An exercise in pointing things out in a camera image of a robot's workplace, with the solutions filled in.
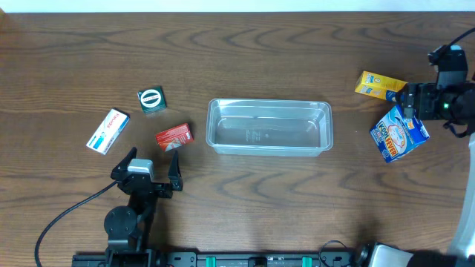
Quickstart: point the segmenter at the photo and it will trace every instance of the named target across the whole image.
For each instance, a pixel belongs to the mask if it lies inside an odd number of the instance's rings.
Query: yellow box
[[[356,82],[355,92],[395,102],[396,93],[406,84],[406,82],[398,79],[363,71]]]

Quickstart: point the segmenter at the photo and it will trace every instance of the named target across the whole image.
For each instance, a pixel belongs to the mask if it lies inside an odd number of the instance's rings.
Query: red box
[[[194,141],[188,123],[157,133],[155,139],[163,151],[169,151]]]

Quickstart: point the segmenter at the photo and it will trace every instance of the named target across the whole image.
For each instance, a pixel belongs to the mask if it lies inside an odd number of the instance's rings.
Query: cardboard box
[[[101,122],[94,135],[89,139],[86,146],[105,155],[122,129],[127,125],[128,120],[128,115],[112,109]]]
[[[396,93],[407,83],[398,79],[363,71],[356,82],[355,92],[387,101],[396,101]]]
[[[148,114],[166,108],[162,87],[141,90],[137,93],[143,113]]]
[[[370,133],[386,162],[403,157],[429,139],[422,121],[404,119],[399,105],[392,108]]]
[[[178,125],[175,128],[157,133],[155,135],[157,144],[163,151],[170,151],[174,148],[178,148],[181,145],[193,142],[193,136],[191,135],[190,127],[187,123]]]

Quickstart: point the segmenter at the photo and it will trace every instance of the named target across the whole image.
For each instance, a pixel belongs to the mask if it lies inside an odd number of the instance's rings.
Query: blue box
[[[370,131],[387,163],[417,148],[429,133],[418,119],[404,119],[399,105],[392,108]]]

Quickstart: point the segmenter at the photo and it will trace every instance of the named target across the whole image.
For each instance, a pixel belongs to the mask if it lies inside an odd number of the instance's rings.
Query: green clamp
[[[206,267],[216,267],[216,258],[206,257]]]
[[[302,267],[312,267],[312,258],[311,257],[302,257]]]

